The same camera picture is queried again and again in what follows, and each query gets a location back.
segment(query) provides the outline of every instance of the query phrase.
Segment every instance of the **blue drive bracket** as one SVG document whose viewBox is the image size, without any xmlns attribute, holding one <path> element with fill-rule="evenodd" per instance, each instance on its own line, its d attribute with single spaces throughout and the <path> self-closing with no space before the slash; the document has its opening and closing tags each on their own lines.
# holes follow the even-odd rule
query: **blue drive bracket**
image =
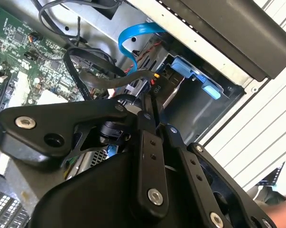
<svg viewBox="0 0 286 228">
<path fill-rule="evenodd" d="M 202 90 L 204 90 L 214 100 L 217 100 L 221 97 L 222 89 L 211 82 L 201 71 L 192 66 L 186 60 L 180 57 L 176 57 L 171 64 L 171 68 L 179 74 L 183 75 L 185 78 L 190 78 L 192 76 L 196 77 L 203 83 Z"/>
</svg>

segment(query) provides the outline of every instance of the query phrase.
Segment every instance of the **motherboard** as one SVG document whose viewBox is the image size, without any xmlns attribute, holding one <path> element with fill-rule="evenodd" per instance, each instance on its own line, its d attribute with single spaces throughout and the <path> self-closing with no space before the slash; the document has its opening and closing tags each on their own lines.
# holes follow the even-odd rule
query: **motherboard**
<svg viewBox="0 0 286 228">
<path fill-rule="evenodd" d="M 61 59 L 65 49 L 0 8 L 0 111 L 3 108 L 83 100 Z M 92 66 L 73 59 L 76 68 Z"/>
</svg>

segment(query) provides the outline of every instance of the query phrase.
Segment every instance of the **black arm mechanism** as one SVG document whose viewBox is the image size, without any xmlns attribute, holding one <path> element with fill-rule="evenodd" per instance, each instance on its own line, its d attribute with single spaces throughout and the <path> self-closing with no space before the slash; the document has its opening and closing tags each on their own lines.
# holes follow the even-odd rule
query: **black arm mechanism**
<svg viewBox="0 0 286 228">
<path fill-rule="evenodd" d="M 30 227 L 275 227 L 205 148 L 184 145 L 156 99 L 147 94 L 142 103 L 137 115 L 110 99 L 0 113 L 1 151 L 44 172 L 118 146 L 45 194 Z M 19 117 L 29 119 L 16 124 Z"/>
</svg>

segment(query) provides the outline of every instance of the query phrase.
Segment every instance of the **black plastic cover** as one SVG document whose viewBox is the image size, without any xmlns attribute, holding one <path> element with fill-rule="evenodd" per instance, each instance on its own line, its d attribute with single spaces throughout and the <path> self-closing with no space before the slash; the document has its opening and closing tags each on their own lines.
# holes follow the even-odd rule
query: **black plastic cover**
<svg viewBox="0 0 286 228">
<path fill-rule="evenodd" d="M 253 0 L 162 2 L 254 79 L 286 67 L 286 32 Z"/>
</svg>

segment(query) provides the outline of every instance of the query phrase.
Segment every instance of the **capacitor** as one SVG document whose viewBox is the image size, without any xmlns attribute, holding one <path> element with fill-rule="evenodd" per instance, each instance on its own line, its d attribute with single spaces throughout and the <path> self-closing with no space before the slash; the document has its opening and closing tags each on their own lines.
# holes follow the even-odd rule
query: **capacitor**
<svg viewBox="0 0 286 228">
<path fill-rule="evenodd" d="M 35 77 L 33 79 L 33 82 L 36 83 L 36 84 L 40 83 L 40 78 L 39 77 Z"/>
</svg>

